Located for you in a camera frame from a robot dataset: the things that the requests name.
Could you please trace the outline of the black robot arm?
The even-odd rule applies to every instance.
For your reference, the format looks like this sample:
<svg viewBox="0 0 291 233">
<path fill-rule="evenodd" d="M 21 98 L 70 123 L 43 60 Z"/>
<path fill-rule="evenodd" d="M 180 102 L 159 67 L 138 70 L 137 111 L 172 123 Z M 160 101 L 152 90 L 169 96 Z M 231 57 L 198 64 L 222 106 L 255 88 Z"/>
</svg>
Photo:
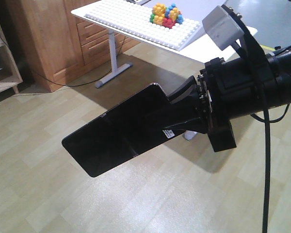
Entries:
<svg viewBox="0 0 291 233">
<path fill-rule="evenodd" d="M 291 46 L 262 54 L 266 69 L 243 58 L 215 58 L 197 78 L 190 77 L 169 96 L 166 106 L 148 113 L 159 129 L 207 134 L 215 152 L 236 147 L 230 121 L 263 108 L 291 103 Z"/>
</svg>

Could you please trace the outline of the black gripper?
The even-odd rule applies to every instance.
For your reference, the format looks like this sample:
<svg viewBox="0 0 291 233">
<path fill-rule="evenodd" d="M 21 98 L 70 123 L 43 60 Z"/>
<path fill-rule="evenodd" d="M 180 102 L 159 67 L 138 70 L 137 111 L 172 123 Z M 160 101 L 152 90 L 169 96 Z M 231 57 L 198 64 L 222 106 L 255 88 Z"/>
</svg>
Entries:
<svg viewBox="0 0 291 233">
<path fill-rule="evenodd" d="M 254 76 L 242 58 L 225 63 L 220 58 L 212 59 L 200 74 L 209 94 L 208 125 L 200 110 L 194 76 L 167 97 L 170 104 L 147 114 L 145 119 L 160 129 L 207 133 L 215 152 L 233 149 L 236 142 L 230 120 L 263 110 Z"/>
</svg>

